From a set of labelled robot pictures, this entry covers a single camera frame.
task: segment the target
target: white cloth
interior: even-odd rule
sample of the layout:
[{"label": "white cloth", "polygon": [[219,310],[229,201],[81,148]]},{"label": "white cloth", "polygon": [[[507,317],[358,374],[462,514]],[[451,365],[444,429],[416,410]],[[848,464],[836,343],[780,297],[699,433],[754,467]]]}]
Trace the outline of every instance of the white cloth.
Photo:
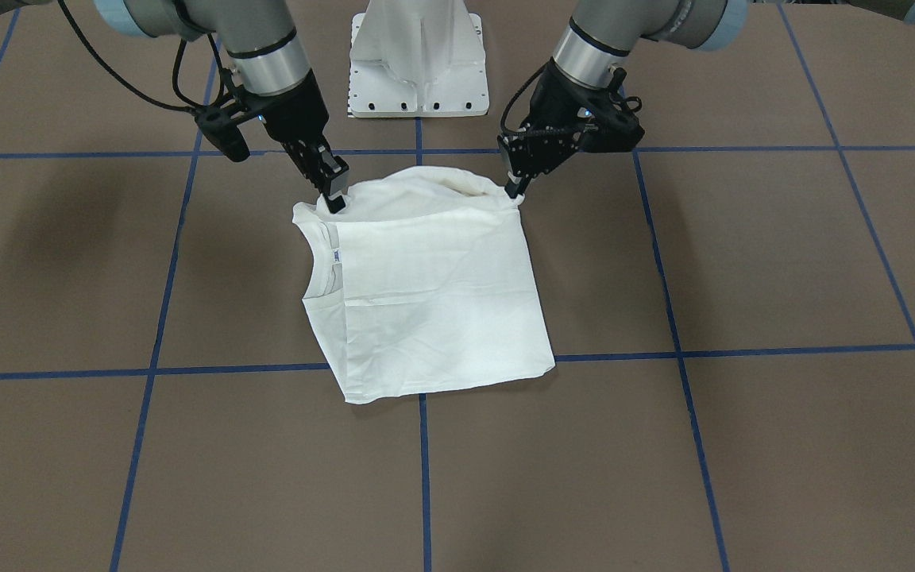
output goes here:
[{"label": "white cloth", "polygon": [[413,167],[295,205],[313,250],[303,296],[345,401],[542,376],[553,350],[519,200],[461,169]]}]

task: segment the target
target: white mounting plate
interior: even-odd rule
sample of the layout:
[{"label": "white mounting plate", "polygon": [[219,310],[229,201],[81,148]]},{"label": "white mounting plate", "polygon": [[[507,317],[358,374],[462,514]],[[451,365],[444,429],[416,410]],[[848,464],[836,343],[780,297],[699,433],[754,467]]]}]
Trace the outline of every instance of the white mounting plate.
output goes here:
[{"label": "white mounting plate", "polygon": [[[366,14],[352,18],[352,44]],[[472,16],[479,42],[482,18]],[[425,102],[419,102],[418,87],[391,75],[384,66],[352,62],[348,82],[349,117],[469,117],[489,111],[486,64],[454,65],[427,87]]]}]

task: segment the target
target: black rubber ring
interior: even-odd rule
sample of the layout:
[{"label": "black rubber ring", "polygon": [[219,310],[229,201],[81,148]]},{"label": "black rubber ring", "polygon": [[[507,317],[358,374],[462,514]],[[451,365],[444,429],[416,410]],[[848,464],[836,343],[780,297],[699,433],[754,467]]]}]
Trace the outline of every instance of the black rubber ring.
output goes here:
[{"label": "black rubber ring", "polygon": [[249,58],[257,58],[259,56],[265,56],[270,53],[276,52],[277,50],[280,50],[280,48],[283,48],[284,46],[288,46],[288,43],[291,42],[291,40],[295,39],[295,35],[297,35],[297,33],[298,33],[298,29],[293,28],[293,29],[291,29],[291,32],[289,32],[286,37],[282,37],[282,39],[276,41],[273,44],[270,44],[266,48],[259,48],[259,50],[253,50],[251,52],[229,52],[228,55],[232,56],[235,59],[239,59],[239,60],[245,60],[245,59],[249,59]]},{"label": "black rubber ring", "polygon": [[583,29],[581,29],[581,26],[577,25],[577,22],[574,21],[573,17],[570,18],[570,29],[573,29],[574,32],[577,33],[578,36],[581,36],[582,40],[584,40],[585,42],[588,42],[589,44],[591,44],[592,46],[595,46],[596,48],[599,48],[600,50],[602,50],[603,52],[606,52],[607,54],[612,54],[618,58],[625,58],[625,57],[627,57],[627,54],[631,53],[628,50],[618,50],[618,48],[608,46],[607,44],[603,44],[599,40],[596,40],[595,37],[592,37],[591,35],[589,35],[589,33],[585,32]]}]

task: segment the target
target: folded garment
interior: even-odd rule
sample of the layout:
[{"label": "folded garment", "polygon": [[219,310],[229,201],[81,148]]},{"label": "folded garment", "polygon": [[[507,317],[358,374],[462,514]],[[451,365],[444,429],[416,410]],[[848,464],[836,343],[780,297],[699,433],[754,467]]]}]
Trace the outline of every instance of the folded garment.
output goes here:
[{"label": "folded garment", "polygon": [[518,206],[487,178],[413,167],[295,205],[303,296],[345,401],[542,376],[554,365]]}]

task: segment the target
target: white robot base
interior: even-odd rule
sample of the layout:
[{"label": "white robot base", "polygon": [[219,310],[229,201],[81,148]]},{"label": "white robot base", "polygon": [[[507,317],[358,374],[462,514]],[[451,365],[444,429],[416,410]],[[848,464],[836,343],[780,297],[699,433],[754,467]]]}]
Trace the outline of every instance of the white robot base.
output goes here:
[{"label": "white robot base", "polygon": [[[485,115],[482,18],[462,0],[415,3],[413,14],[411,0],[373,0],[352,19],[349,116]],[[407,11],[400,17],[397,4]]]}]

